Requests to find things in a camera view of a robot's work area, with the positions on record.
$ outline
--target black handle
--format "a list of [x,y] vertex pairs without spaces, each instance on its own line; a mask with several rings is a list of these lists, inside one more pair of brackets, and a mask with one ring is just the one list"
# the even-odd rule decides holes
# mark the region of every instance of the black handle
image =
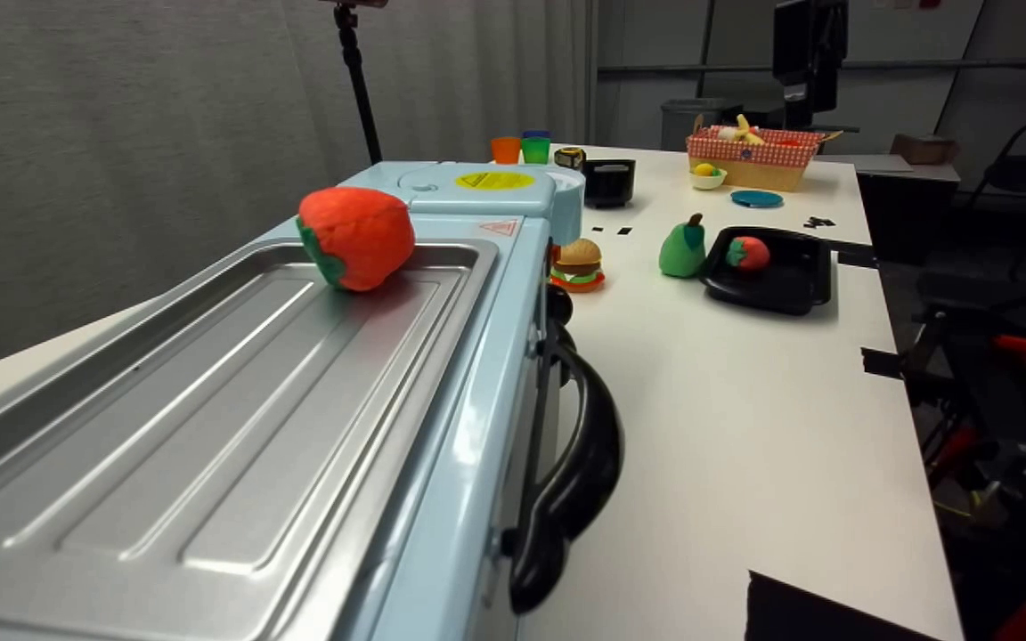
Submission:
[[560,361],[579,382],[579,429],[560,464],[528,496],[522,529],[505,535],[515,556],[510,599],[516,615],[548,599],[569,540],[611,502],[625,468],[625,431],[611,385],[573,350],[560,350]]

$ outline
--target white table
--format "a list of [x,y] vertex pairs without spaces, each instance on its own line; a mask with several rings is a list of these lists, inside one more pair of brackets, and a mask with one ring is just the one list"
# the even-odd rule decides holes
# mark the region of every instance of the white table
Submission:
[[964,636],[905,388],[863,369],[863,344],[894,350],[882,274],[839,268],[839,309],[788,321],[657,268],[696,209],[708,239],[829,218],[816,234],[871,246],[854,166],[813,163],[785,209],[742,209],[692,194],[683,153],[590,153],[637,159],[636,202],[585,213],[611,284],[579,296],[569,324],[618,397],[626,464],[524,636],[733,641],[753,569]]

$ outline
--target burger toy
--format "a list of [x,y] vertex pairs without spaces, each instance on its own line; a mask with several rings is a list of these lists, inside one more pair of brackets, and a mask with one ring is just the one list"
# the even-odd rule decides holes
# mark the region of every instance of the burger toy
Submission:
[[606,274],[598,268],[598,246],[592,239],[562,246],[548,268],[548,284],[568,291],[604,290]]

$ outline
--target black pole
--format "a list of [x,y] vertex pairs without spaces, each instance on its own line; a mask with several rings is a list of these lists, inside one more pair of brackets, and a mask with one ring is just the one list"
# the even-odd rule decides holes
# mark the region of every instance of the black pole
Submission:
[[357,89],[357,107],[362,107],[362,120],[364,120],[364,138],[366,138],[366,153],[371,163],[383,159],[383,145],[378,145],[378,127],[376,127],[376,110],[371,110],[371,91],[366,91],[366,77],[364,77],[364,52],[362,52],[362,40],[357,40],[357,12],[350,2],[337,6],[337,24],[340,24],[340,42],[344,42],[344,59],[350,72],[350,84]]

